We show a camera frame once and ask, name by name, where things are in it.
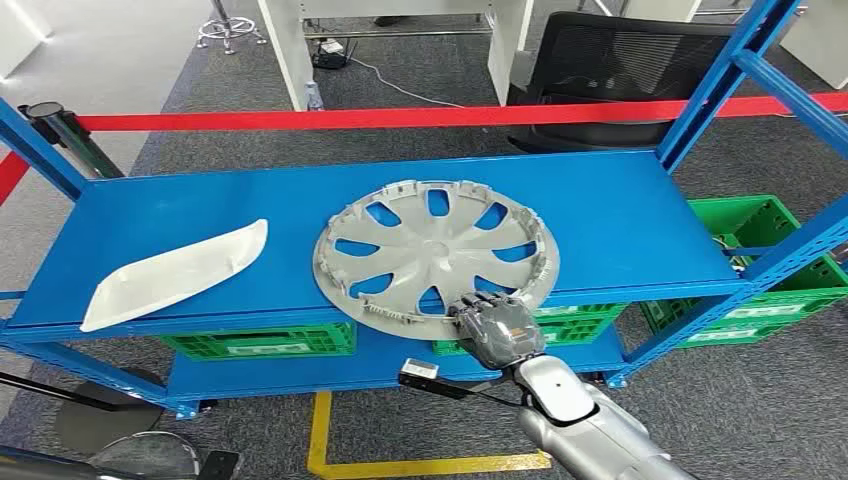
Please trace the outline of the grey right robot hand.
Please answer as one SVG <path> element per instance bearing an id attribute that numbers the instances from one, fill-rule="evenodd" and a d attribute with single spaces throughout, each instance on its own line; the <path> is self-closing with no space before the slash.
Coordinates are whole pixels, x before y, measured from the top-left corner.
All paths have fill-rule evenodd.
<path id="1" fill-rule="evenodd" d="M 490 370 L 503 370 L 544 352 L 544 335 L 518 298 L 503 292 L 464 294 L 447 310 L 458 344 Z"/>

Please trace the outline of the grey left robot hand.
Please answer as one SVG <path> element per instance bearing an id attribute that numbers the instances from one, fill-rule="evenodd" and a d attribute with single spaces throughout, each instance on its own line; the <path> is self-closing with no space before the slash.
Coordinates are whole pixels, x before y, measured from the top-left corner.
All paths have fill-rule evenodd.
<path id="1" fill-rule="evenodd" d="M 190 442 L 164 431 L 135 433 L 111 442 L 87 462 L 144 479 L 196 479 L 200 458 Z"/>

